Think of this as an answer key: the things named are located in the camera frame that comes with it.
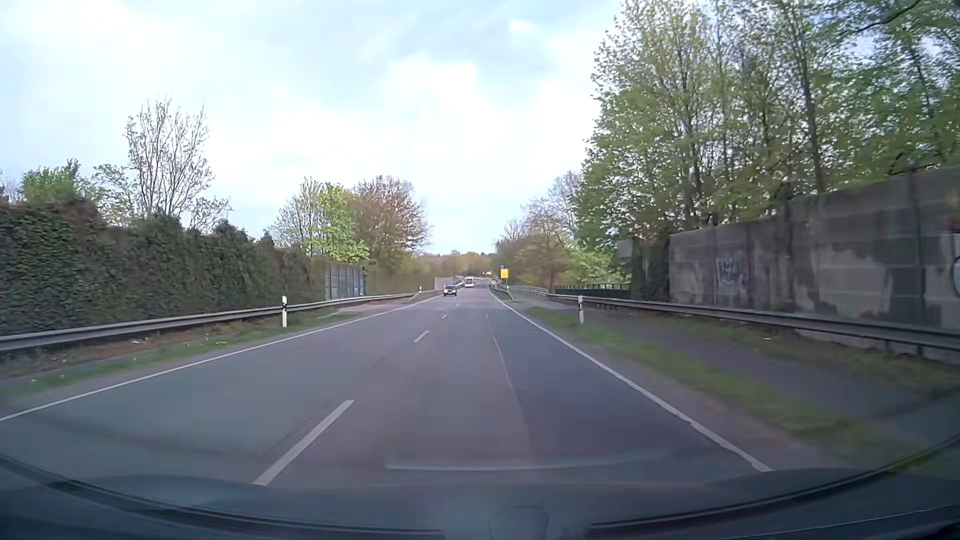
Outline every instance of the car hood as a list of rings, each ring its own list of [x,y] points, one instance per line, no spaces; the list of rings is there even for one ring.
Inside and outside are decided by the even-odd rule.
[[[163,515],[187,522],[199,519],[214,528],[240,520],[247,526],[272,524],[277,530],[322,526],[442,534],[489,530],[495,523],[510,527],[516,520],[532,520],[568,531],[621,528],[672,530],[671,534],[676,534],[677,528],[683,528],[691,538],[721,531],[730,536],[827,527],[894,515],[925,520],[934,517],[933,511],[960,517],[954,506],[960,503],[960,482],[883,474],[843,483],[866,473],[857,469],[788,470],[708,484],[431,482],[316,489],[127,476],[63,480],[20,489],[2,494],[0,507],[8,515],[36,514],[43,509],[41,513],[49,517],[50,508],[62,507],[68,498],[71,503],[95,503],[137,515]],[[837,482],[840,485],[831,490],[808,492]],[[52,496],[58,497],[57,503],[45,499]]]

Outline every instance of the grass strip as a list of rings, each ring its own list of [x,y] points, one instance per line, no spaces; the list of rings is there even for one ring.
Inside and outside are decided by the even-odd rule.
[[[811,365],[862,380],[892,384],[928,399],[960,391],[960,371],[911,355],[859,349],[798,335],[789,329],[700,317],[631,311],[631,319],[665,330],[725,341],[765,356]],[[627,318],[626,314],[612,315]]]
[[[76,369],[48,370],[36,373],[33,377],[17,384],[9,384],[3,389],[8,395],[27,395],[60,388],[81,380],[97,379],[128,370],[139,369],[162,362],[180,360],[225,349],[226,347],[248,343],[295,331],[340,323],[356,317],[356,313],[337,313],[334,309],[318,309],[288,314],[287,328],[280,324],[262,324],[257,322],[228,323],[212,325],[200,331],[177,332],[184,335],[176,343],[168,343],[158,348],[113,357],[107,360],[88,360],[89,365],[77,365]],[[97,346],[88,346],[95,350]]]
[[[576,314],[543,307],[530,307],[527,313],[556,330],[639,361],[690,388],[719,398],[803,441],[828,448],[849,462],[876,465],[879,460],[922,450],[887,430],[785,397],[765,384],[716,369],[693,356],[602,325],[581,326]]]

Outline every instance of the pavement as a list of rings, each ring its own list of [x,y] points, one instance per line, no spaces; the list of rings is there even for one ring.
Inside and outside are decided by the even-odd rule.
[[[771,468],[769,452],[757,459],[749,440],[728,435],[734,420],[571,348],[511,306],[479,284],[16,398],[0,404],[0,453],[71,479],[157,474],[272,488],[702,483]]]

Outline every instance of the solid white edge line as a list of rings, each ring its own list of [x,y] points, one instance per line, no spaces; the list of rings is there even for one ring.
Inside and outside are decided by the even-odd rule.
[[[389,310],[389,311],[380,311],[379,313],[374,313],[373,315],[367,315],[366,317],[360,317],[359,319],[350,319],[349,321],[344,321],[344,322],[342,322],[342,323],[338,323],[338,324],[331,325],[331,326],[328,326],[328,327],[323,327],[323,328],[316,329],[316,330],[312,330],[312,331],[305,331],[304,333],[298,333],[297,335],[291,335],[291,336],[289,336],[289,337],[284,337],[284,338],[278,339],[278,340],[276,340],[276,341],[271,341],[271,342],[269,342],[269,343],[261,343],[260,345],[254,345],[253,347],[248,347],[248,348],[246,348],[246,349],[241,349],[241,350],[239,350],[239,351],[234,351],[234,352],[232,352],[232,353],[226,353],[225,355],[214,356],[213,358],[207,358],[207,359],[205,359],[205,360],[200,360],[200,361],[192,362],[192,363],[189,363],[189,364],[184,364],[184,365],[182,365],[182,366],[178,366],[178,367],[171,368],[171,369],[168,369],[168,370],[164,370],[164,371],[160,371],[160,372],[157,372],[157,373],[153,373],[153,374],[151,374],[151,375],[146,375],[146,376],[144,376],[144,377],[138,377],[138,378],[136,378],[136,379],[131,379],[131,380],[124,380],[123,382],[117,382],[116,384],[111,384],[110,386],[105,386],[105,387],[103,387],[103,388],[98,388],[98,389],[96,389],[96,390],[90,390],[89,392],[84,392],[83,394],[77,394],[76,396],[70,396],[69,398],[63,398],[62,400],[56,400],[55,402],[51,402],[51,403],[49,403],[49,404],[37,405],[37,406],[35,406],[35,407],[31,407],[31,408],[28,408],[28,409],[25,409],[25,410],[21,410],[21,411],[19,411],[19,412],[15,412],[15,413],[13,413],[13,414],[8,414],[7,416],[2,416],[2,417],[0,417],[0,422],[6,422],[7,420],[12,420],[12,419],[14,419],[14,418],[17,418],[17,417],[19,417],[19,416],[23,416],[23,415],[25,415],[25,414],[30,414],[30,413],[32,413],[32,412],[37,412],[37,411],[39,411],[39,410],[43,410],[43,409],[45,409],[45,408],[50,408],[50,407],[56,406],[56,405],[63,405],[63,404],[66,404],[66,403],[70,403],[70,402],[72,402],[72,401],[74,401],[74,400],[79,400],[80,398],[85,398],[85,397],[87,397],[87,396],[93,396],[93,395],[95,395],[95,394],[99,394],[99,393],[101,393],[101,392],[106,392],[106,391],[112,390],[112,389],[114,389],[114,388],[119,388],[119,387],[121,387],[121,386],[126,386],[126,385],[128,385],[128,384],[133,384],[133,383],[135,383],[135,382],[140,382],[140,381],[142,381],[142,380],[152,379],[152,378],[154,378],[154,377],[159,377],[159,376],[161,376],[161,375],[166,375],[166,374],[168,374],[168,373],[173,373],[173,372],[175,372],[175,371],[179,371],[179,370],[181,370],[181,369],[186,369],[186,368],[188,368],[188,367],[199,366],[200,364],[206,364],[207,362],[212,362],[213,360],[219,360],[219,359],[221,359],[221,358],[226,358],[227,356],[240,355],[241,353],[248,353],[249,351],[255,351],[256,349],[260,349],[260,348],[267,347],[267,346],[270,346],[270,345],[275,345],[276,343],[283,343],[284,341],[290,341],[291,339],[297,339],[298,337],[304,337],[305,335],[312,335],[312,334],[314,334],[314,333],[318,333],[318,332],[321,332],[321,331],[333,330],[333,329],[335,329],[335,328],[344,327],[344,326],[346,326],[346,325],[350,325],[350,324],[353,324],[353,323],[359,323],[360,321],[366,321],[367,319],[373,319],[373,317],[379,317],[380,315],[386,315],[387,313],[393,313],[394,311],[400,311],[401,309],[406,309],[407,307],[421,306],[421,305],[423,305],[423,304],[425,304],[425,303],[427,303],[427,302],[430,302],[430,301],[433,300],[434,298],[439,298],[439,297],[434,296],[434,297],[428,298],[428,299],[426,299],[426,300],[422,300],[422,301],[420,301],[420,302],[417,302],[416,304],[406,304],[406,305],[404,305],[404,306],[398,307],[397,309],[391,309],[391,310]]]
[[[745,461],[747,461],[748,463],[750,463],[750,465],[753,466],[753,467],[754,467],[755,469],[757,469],[758,471],[760,471],[760,472],[762,472],[762,473],[767,473],[767,472],[773,471],[773,469],[771,469],[770,467],[768,467],[767,465],[765,465],[765,464],[764,464],[763,462],[761,462],[759,459],[753,457],[753,456],[750,455],[750,454],[747,454],[745,451],[741,450],[739,447],[737,447],[736,445],[734,445],[732,442],[730,442],[730,441],[728,441],[727,439],[721,437],[721,436],[718,435],[717,433],[714,433],[712,430],[708,429],[706,426],[700,424],[700,423],[697,422],[696,420],[694,420],[694,419],[690,418],[689,416],[683,414],[683,413],[680,412],[677,408],[675,408],[675,407],[672,406],[671,404],[665,402],[664,400],[658,398],[657,396],[655,396],[653,393],[651,393],[651,392],[650,392],[649,390],[647,390],[646,388],[643,388],[642,386],[640,386],[639,384],[633,382],[632,380],[629,380],[629,379],[627,379],[626,377],[620,375],[620,374],[617,373],[615,370],[613,370],[611,367],[609,367],[607,364],[605,364],[605,363],[601,362],[600,360],[594,358],[593,356],[588,355],[587,353],[581,351],[580,349],[578,349],[578,348],[577,348],[575,345],[573,345],[572,343],[566,341],[566,340],[563,339],[562,337],[556,335],[554,332],[552,332],[552,331],[544,328],[543,326],[537,324],[535,321],[533,321],[532,319],[530,319],[529,317],[527,317],[527,316],[524,315],[523,313],[520,313],[520,312],[517,311],[516,309],[513,309],[513,308],[510,307],[510,306],[507,306],[502,300],[500,300],[499,298],[497,298],[496,295],[494,295],[493,293],[490,293],[490,294],[491,294],[491,296],[493,296],[493,298],[494,298],[497,302],[499,302],[501,305],[503,305],[506,309],[509,309],[509,310],[512,311],[513,313],[516,313],[517,315],[519,315],[523,320],[525,320],[525,321],[527,321],[528,323],[534,325],[535,327],[541,329],[542,331],[545,331],[546,333],[548,333],[549,335],[551,335],[554,339],[556,339],[557,341],[560,341],[561,343],[563,343],[564,345],[566,345],[568,348],[570,348],[571,350],[573,350],[574,352],[576,352],[576,353],[579,354],[580,356],[582,356],[582,357],[586,358],[587,360],[593,362],[593,363],[594,363],[597,367],[599,367],[600,369],[606,371],[606,372],[609,373],[610,375],[613,375],[613,376],[616,377],[618,380],[620,380],[621,382],[625,383],[627,386],[630,386],[631,388],[633,388],[633,389],[636,390],[637,392],[643,394],[643,396],[646,397],[648,400],[654,402],[654,403],[657,404],[657,405],[660,405],[661,407],[663,407],[663,408],[664,408],[667,412],[669,412],[670,414],[676,416],[677,418],[680,418],[680,419],[683,420],[684,422],[687,422],[692,428],[694,428],[695,430],[699,431],[702,435],[704,435],[706,438],[710,439],[711,441],[713,441],[713,442],[716,443],[717,445],[721,446],[722,448],[724,448],[724,449],[726,449],[726,450],[729,450],[729,451],[733,452],[734,454],[739,455],[739,456],[742,457]]]

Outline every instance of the concrete wall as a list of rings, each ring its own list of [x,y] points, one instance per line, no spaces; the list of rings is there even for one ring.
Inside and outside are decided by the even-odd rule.
[[[673,302],[960,329],[960,168],[670,237]]]

